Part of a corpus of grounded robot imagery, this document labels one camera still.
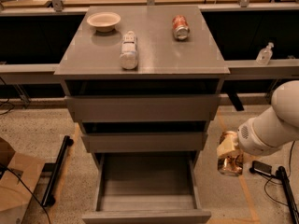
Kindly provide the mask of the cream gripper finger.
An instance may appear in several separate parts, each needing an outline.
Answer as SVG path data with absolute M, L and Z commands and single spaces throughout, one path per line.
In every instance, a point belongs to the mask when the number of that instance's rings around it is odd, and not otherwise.
M 230 156 L 235 157 L 240 153 L 237 135 L 235 133 L 224 133 L 217 147 L 217 156 L 222 159 Z

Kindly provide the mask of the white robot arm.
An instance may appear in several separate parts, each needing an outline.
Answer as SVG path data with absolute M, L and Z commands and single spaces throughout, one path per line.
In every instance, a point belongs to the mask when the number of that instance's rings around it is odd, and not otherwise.
M 291 141 L 299 140 L 299 81 L 280 85 L 271 105 L 259 116 L 241 124 L 237 132 L 222 134 L 217 156 L 226 158 L 241 152 L 268 156 Z

